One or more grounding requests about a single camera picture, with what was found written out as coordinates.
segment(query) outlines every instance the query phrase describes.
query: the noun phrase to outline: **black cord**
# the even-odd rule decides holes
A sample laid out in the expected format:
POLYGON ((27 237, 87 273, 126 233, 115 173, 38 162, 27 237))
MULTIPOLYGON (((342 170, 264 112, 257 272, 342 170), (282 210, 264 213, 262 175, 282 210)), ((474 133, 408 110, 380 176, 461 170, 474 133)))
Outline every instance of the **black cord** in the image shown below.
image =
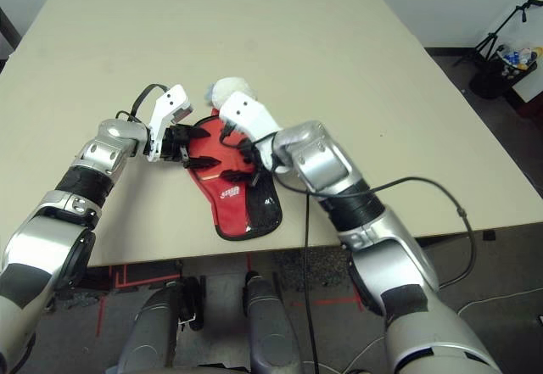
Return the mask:
POLYGON ((224 138, 223 136, 220 136, 219 137, 219 142, 221 143, 222 146, 224 147, 229 147, 229 148, 238 148, 238 145, 237 144, 233 144, 233 143, 228 143, 228 142, 224 142, 224 138))
POLYGON ((302 265, 302 276, 304 280, 305 292, 305 313, 307 314, 307 325, 309 327, 309 337, 311 340, 311 351, 313 352, 313 365, 315 374, 319 374, 319 359, 316 355, 315 331, 313 329, 313 318, 311 317, 311 303, 309 299, 309 285, 307 284, 307 272, 309 262, 307 259, 307 250, 309 248, 309 194, 305 195, 305 243, 304 243, 304 262, 302 265))
POLYGON ((132 110, 130 111, 130 115, 133 117, 136 117, 137 111, 139 109, 139 106, 142 105, 143 100, 149 95, 150 92, 153 91, 154 88, 160 88, 163 92, 168 91, 168 87, 166 87, 163 84, 149 84, 147 87, 143 89, 142 92, 139 93, 139 96, 137 96, 136 101, 134 101, 134 104, 132 105, 132 110))
POLYGON ((34 349, 34 344, 36 344, 36 334, 34 333, 26 345, 26 350, 17 365, 9 372, 9 374, 15 374, 18 372, 22 366, 25 365, 26 361, 28 361, 28 358, 31 356, 32 349, 34 349))
POLYGON ((473 270, 473 268, 475 266, 475 261, 477 259, 477 245, 476 245, 476 242, 475 242, 475 235, 473 233, 473 229, 472 229, 471 225, 469 224, 469 220, 467 219, 466 210, 460 205, 460 203, 458 202, 458 200, 456 200, 456 198, 452 195, 452 193, 449 192, 447 189, 445 189, 445 187, 440 185, 438 182, 433 181, 431 179, 427 179, 426 177, 407 176, 407 177, 402 177, 400 179, 397 179, 395 181, 391 181, 389 183, 385 183, 384 185, 381 185, 381 186, 373 187, 371 189, 365 190, 364 192, 348 193, 348 194, 316 193, 316 192, 308 192, 308 191, 302 190, 302 189, 297 189, 296 187, 291 187, 291 186, 287 185, 286 183, 284 183, 281 180, 279 175, 276 173, 276 171, 275 171, 276 168, 277 168, 277 164, 275 164, 273 166, 272 174, 275 177, 275 180, 281 186, 283 186, 284 188, 286 188, 286 189, 288 189, 288 190, 290 190, 292 192, 303 193, 303 194, 306 194, 308 196, 313 196, 313 197, 318 197, 318 198, 354 198, 354 197, 357 197, 357 196, 365 196, 365 195, 368 195, 368 194, 371 194, 371 193, 380 192, 380 191, 382 191, 384 189, 388 189, 389 187, 393 187, 393 186, 399 185, 401 183, 405 183, 407 181, 422 181, 424 183, 428 183, 428 184, 430 184, 430 185, 432 185, 434 187, 437 187, 456 206, 456 212, 458 213, 458 215, 460 216, 460 218, 464 222, 464 226, 466 226, 467 236, 469 237, 470 249, 471 249, 471 254, 469 256, 469 261, 468 261, 467 267, 464 269, 464 271, 460 275, 450 279, 449 281, 445 281, 445 282, 441 283, 439 285, 439 288, 443 289, 444 287, 449 287, 450 285, 461 281, 466 276, 468 276, 471 273, 471 271, 473 270))
POLYGON ((121 114, 126 115, 128 117, 128 120, 132 120, 133 122, 139 122, 140 124, 142 123, 142 121, 139 118, 137 118, 134 115, 131 115, 128 111, 125 111, 124 109, 122 109, 121 111, 118 111, 117 114, 115 115, 115 118, 119 118, 119 115, 121 114))

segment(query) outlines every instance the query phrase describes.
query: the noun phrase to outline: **red cloth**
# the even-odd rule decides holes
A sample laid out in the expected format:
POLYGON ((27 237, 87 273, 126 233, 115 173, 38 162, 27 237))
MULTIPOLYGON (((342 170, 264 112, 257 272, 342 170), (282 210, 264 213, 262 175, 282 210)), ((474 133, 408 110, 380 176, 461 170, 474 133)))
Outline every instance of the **red cloth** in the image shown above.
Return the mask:
MULTIPOLYGON (((236 148, 225 147, 219 142, 224 123, 215 117, 203 120, 197 126, 211 134, 210 137, 191 140, 188 152, 190 156, 211 156, 221 163, 208 169, 191 170, 194 181, 211 203, 213 222, 221 236, 240 237, 250 230, 250 219, 246 208, 246 183, 230 182, 220 178, 224 170, 239 170, 252 173, 254 166, 244 162, 243 155, 236 148)), ((239 132, 233 132, 224 142, 235 145, 244 138, 239 132)))

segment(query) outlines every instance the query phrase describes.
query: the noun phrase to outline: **white power cord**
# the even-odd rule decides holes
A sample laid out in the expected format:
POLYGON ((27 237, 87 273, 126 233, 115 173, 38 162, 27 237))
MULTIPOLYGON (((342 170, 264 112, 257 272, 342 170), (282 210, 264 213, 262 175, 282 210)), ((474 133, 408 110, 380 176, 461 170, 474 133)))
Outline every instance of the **white power cord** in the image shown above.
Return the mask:
MULTIPOLYGON (((315 361, 302 361, 303 364, 311 364, 312 366, 315 365, 315 361)), ((319 367, 326 368, 330 372, 333 372, 333 374, 341 374, 341 372, 337 371, 335 368, 332 368, 331 366, 327 366, 326 364, 319 363, 319 367)))
MULTIPOLYGON (((530 289, 528 291, 510 293, 508 295, 493 296, 492 298, 487 298, 487 299, 474 300, 472 302, 468 302, 467 304, 463 305, 457 311, 456 314, 460 315, 467 308, 469 308, 469 307, 471 307, 471 306, 473 306, 475 304, 486 304, 487 302, 491 302, 493 300, 514 298, 515 296, 527 295, 528 293, 534 293, 534 292, 539 292, 539 291, 543 291, 543 287, 538 287, 536 289, 530 289)), ((347 372, 349 372, 349 370, 352 368, 352 366, 358 361, 358 359, 360 359, 364 355, 364 353, 366 353, 374 344, 380 342, 383 339, 384 339, 384 336, 381 336, 379 338, 376 338, 376 339, 372 340, 359 354, 356 355, 356 357, 347 365, 347 368, 345 368, 342 372, 339 372, 338 370, 336 370, 336 369, 334 369, 334 368, 332 368, 330 366, 326 366, 326 365, 324 365, 322 363, 319 363, 319 366, 323 367, 323 368, 326 368, 327 370, 330 370, 331 372, 333 372, 333 374, 347 374, 347 372)), ((313 361, 302 361, 302 363, 304 363, 304 364, 315 364, 313 361)))
POLYGON ((458 311, 457 311, 457 315, 460 315, 464 310, 466 310, 467 308, 469 308, 470 306, 473 306, 474 304, 486 304, 487 302, 490 302, 492 300, 498 300, 498 299, 507 299, 507 298, 514 298, 515 296, 520 296, 520 295, 526 295, 528 293, 533 293, 533 292, 538 292, 538 291, 543 291, 543 287, 538 287, 536 289, 530 289, 529 291, 522 291, 522 292, 516 292, 516 293, 511 293, 509 295, 500 295, 500 296, 494 296, 492 298, 487 298, 487 299, 481 299, 481 300, 474 300, 472 302, 468 302, 467 304, 463 305, 458 311))
MULTIPOLYGON (((330 366, 326 366, 326 365, 324 365, 322 363, 319 363, 319 366, 324 367, 327 370, 330 370, 331 372, 333 372, 333 374, 347 374, 347 372, 352 368, 352 366, 356 363, 356 361, 362 357, 362 355, 364 353, 366 353, 374 344, 380 342, 383 339, 384 339, 384 336, 381 336, 380 338, 373 339, 364 349, 362 349, 362 351, 359 354, 356 355, 356 357, 347 365, 347 368, 345 368, 342 372, 339 372, 335 368, 332 368, 330 366)), ((302 361, 302 363, 304 363, 304 364, 313 364, 313 365, 315 364, 314 361, 302 361)))
POLYGON ((374 344, 379 343, 381 340, 384 339, 384 336, 381 336, 380 338, 376 338, 373 341, 371 341, 362 351, 356 355, 356 357, 347 365, 347 368, 343 370, 341 374, 346 374, 349 372, 349 370, 352 368, 352 366, 362 357, 364 353, 366 353, 374 344))

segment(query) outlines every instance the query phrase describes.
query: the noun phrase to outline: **silver robot arm segment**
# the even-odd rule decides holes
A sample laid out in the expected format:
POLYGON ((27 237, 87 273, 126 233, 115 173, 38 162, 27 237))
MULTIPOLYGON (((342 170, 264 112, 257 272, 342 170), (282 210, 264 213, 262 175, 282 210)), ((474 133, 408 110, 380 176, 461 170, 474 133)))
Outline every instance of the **silver robot arm segment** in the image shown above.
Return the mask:
MULTIPOLYGON (((320 122, 282 129, 261 103, 242 92, 234 92, 220 109, 224 121, 256 143, 267 169, 294 170, 309 191, 323 196, 369 189, 320 122)), ((349 273, 363 302, 385 319, 392 372, 500 372, 475 333, 437 297, 434 268, 392 209, 375 194, 317 200, 342 247, 351 252, 349 273)))
POLYGON ((0 275, 0 372, 25 354, 54 292, 81 280, 105 199, 128 157, 148 144, 143 124, 106 120, 12 236, 0 275))

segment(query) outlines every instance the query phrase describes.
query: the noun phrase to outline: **tripod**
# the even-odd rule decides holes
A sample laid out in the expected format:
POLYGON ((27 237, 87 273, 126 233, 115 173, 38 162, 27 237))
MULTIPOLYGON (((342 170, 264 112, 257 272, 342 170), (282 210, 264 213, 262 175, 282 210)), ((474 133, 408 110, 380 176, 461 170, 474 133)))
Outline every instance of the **tripod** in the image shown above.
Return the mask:
POLYGON ((481 51, 486 47, 486 45, 488 45, 490 43, 489 50, 487 51, 486 56, 484 58, 484 61, 488 62, 489 59, 490 59, 490 56, 492 56, 492 51, 494 50, 495 42, 498 39, 498 32, 501 31, 501 28, 503 28, 507 24, 507 22, 509 22, 509 20, 511 20, 511 18, 518 11, 523 12, 523 23, 526 22, 528 20, 527 17, 526 17, 526 9, 528 9, 532 5, 534 5, 536 7, 543 7, 543 1, 540 1, 540 0, 528 0, 525 3, 523 3, 522 5, 517 5, 515 7, 515 9, 506 18, 506 20, 504 20, 503 23, 500 26, 498 26, 498 29, 496 29, 494 32, 489 33, 487 35, 487 37, 485 39, 483 39, 476 47, 470 49, 469 52, 467 52, 461 58, 459 58, 453 64, 453 66, 456 66, 456 65, 460 64, 461 62, 463 62, 465 60, 475 60, 476 58, 479 57, 481 51))

